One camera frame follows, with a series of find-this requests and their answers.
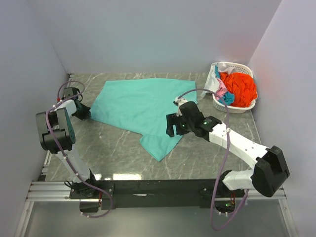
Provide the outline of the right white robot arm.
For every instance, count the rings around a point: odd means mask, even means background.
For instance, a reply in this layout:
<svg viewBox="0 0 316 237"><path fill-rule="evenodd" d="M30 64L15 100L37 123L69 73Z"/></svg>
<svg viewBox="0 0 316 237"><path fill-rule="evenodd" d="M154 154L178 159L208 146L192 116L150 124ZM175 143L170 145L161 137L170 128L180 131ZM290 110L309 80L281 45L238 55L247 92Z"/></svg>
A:
<svg viewBox="0 0 316 237"><path fill-rule="evenodd" d="M169 137L194 133L195 136L227 148L250 167L245 171L227 171L219 179L217 193L228 197L237 189L255 189L265 197L272 197L290 176L283 154L277 147L257 144L228 128L219 119L205 117L195 102L176 99L176 113L166 116Z"/></svg>

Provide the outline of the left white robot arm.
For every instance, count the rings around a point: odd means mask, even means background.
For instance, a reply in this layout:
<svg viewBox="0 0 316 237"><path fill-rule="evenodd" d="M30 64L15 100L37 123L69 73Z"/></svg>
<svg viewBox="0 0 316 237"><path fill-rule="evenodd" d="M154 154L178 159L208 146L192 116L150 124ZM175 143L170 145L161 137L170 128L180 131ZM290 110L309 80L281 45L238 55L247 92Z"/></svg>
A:
<svg viewBox="0 0 316 237"><path fill-rule="evenodd" d="M87 198L94 198L99 187L75 148L76 135L70 120L70 117L86 120L91 116L90 108L81 103L81 94L76 87L66 87L64 96L57 98L52 110L36 114L36 124L41 147L60 158L71 173L70 187Z"/></svg>

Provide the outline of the teal t shirt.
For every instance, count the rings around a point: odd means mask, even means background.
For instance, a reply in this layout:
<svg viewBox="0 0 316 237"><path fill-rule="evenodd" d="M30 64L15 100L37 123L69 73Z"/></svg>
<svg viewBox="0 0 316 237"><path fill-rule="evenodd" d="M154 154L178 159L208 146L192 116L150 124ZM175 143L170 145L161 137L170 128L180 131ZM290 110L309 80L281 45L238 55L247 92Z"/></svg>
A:
<svg viewBox="0 0 316 237"><path fill-rule="evenodd" d="M181 140L166 134L166 115L177 112L174 99L197 101L196 83L180 79L132 79L105 82L91 106L91 119L141 134L141 146L161 161Z"/></svg>

